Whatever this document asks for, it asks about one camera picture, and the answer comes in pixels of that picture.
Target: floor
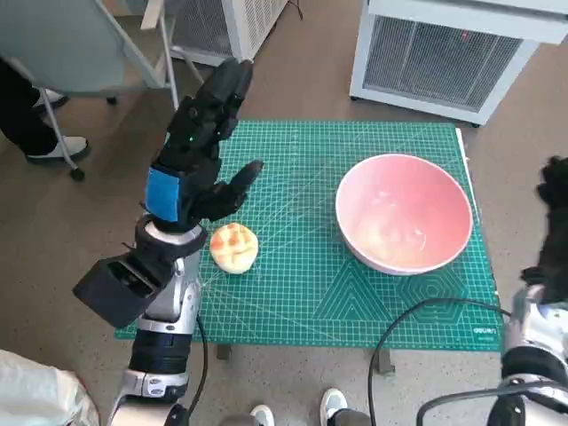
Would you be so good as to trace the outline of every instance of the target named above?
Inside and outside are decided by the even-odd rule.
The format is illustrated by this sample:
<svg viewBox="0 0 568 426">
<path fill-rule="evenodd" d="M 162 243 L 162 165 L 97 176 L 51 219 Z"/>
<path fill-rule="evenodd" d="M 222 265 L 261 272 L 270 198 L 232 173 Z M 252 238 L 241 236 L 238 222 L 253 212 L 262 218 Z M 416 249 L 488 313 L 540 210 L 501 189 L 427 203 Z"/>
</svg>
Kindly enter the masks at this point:
<svg viewBox="0 0 568 426">
<path fill-rule="evenodd" d="M 302 2 L 304 21 L 288 7 L 256 58 L 253 87 L 242 118 L 438 121 L 439 117 L 348 96 L 359 2 Z M 332 54 L 322 54 L 333 46 Z M 180 91 L 195 83 L 177 64 Z M 464 123 L 477 201 L 502 303 L 520 287 L 521 268 L 533 264 L 544 232 L 544 209 L 533 195 L 538 171 L 552 154 L 568 155 L 568 44 L 543 46 L 482 129 Z M 63 369 L 86 383 L 103 415 L 108 413 L 129 344 L 77 302 L 71 288 L 102 256 L 122 251 L 140 215 L 145 174 L 171 116 L 167 93 L 120 99 L 74 99 L 58 111 L 66 134 L 91 141 L 78 185 L 64 167 L 26 164 L 0 142 L 0 257 L 5 300 L 0 347 Z M 260 401 L 279 425 L 317 424 L 323 390 L 343 389 L 350 404 L 367 410 L 369 351 L 290 347 L 239 347 L 230 362 L 210 361 L 209 381 L 193 424 L 217 424 Z M 495 385 L 497 354 L 396 351 L 398 372 L 375 378 L 380 424 L 411 424 L 426 399 Z M 201 348 L 191 358 L 194 382 Z M 483 424 L 491 401 L 446 406 L 430 424 Z"/>
</svg>

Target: person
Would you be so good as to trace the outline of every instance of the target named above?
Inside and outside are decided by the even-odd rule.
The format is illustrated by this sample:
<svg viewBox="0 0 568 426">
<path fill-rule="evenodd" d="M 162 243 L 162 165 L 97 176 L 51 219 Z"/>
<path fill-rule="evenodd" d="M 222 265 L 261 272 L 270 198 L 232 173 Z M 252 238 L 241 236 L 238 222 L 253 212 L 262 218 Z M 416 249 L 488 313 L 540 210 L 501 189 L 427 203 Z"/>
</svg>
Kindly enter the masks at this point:
<svg viewBox="0 0 568 426">
<path fill-rule="evenodd" d="M 335 388 L 326 390 L 319 405 L 320 426 L 370 426 L 368 415 L 351 410 L 347 398 Z M 255 406 L 250 414 L 226 417 L 219 426 L 275 426 L 274 414 L 268 406 Z"/>
<path fill-rule="evenodd" d="M 53 91 L 49 91 L 48 97 L 55 106 L 66 100 Z M 0 130 L 32 163 L 63 160 L 63 150 L 53 128 L 42 120 L 44 110 L 39 90 L 0 58 Z M 88 153 L 87 139 L 77 136 L 64 139 L 74 160 Z"/>
</svg>

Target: vent grille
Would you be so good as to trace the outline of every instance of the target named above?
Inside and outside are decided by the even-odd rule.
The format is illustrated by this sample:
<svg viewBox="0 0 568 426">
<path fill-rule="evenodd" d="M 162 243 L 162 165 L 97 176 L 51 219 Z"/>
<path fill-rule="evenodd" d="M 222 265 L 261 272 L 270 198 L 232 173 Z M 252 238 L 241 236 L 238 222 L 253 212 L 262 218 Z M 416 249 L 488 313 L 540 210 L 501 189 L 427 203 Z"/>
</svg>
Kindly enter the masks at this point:
<svg viewBox="0 0 568 426">
<path fill-rule="evenodd" d="M 222 0 L 184 2 L 177 16 L 173 43 L 221 56 L 232 56 Z"/>
<path fill-rule="evenodd" d="M 268 35 L 287 0 L 245 0 L 250 47 L 256 51 Z"/>
<path fill-rule="evenodd" d="M 521 43 L 377 16 L 364 87 L 478 112 Z"/>
</svg>

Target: gray chair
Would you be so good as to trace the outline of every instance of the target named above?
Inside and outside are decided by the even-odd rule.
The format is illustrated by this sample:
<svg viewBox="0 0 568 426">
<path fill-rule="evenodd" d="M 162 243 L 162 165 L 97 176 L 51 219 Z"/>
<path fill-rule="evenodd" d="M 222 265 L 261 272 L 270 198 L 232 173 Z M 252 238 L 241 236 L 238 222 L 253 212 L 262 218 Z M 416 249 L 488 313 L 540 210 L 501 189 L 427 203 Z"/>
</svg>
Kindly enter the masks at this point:
<svg viewBox="0 0 568 426">
<path fill-rule="evenodd" d="M 114 99 L 128 91 L 168 88 L 178 108 L 170 56 L 175 13 L 164 0 L 140 0 L 140 5 L 143 16 L 115 18 L 100 0 L 0 0 L 0 56 L 42 93 L 75 180 L 84 173 L 68 155 L 45 89 Z"/>
</svg>

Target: black pants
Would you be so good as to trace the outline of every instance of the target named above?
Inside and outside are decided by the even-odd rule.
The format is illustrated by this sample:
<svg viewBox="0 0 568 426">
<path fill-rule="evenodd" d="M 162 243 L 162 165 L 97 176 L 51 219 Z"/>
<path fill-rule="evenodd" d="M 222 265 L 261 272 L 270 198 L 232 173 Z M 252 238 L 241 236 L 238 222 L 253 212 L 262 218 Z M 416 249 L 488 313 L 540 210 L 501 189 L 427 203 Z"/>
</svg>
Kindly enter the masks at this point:
<svg viewBox="0 0 568 426">
<path fill-rule="evenodd" d="M 345 408 L 335 413 L 328 421 L 327 426 L 370 426 L 371 418 L 359 411 Z M 237 414 L 225 418 L 219 426 L 264 426 L 250 414 Z"/>
<path fill-rule="evenodd" d="M 39 90 L 0 59 L 0 130 L 24 154 L 50 153 L 57 145 L 53 129 L 32 107 Z"/>
</svg>

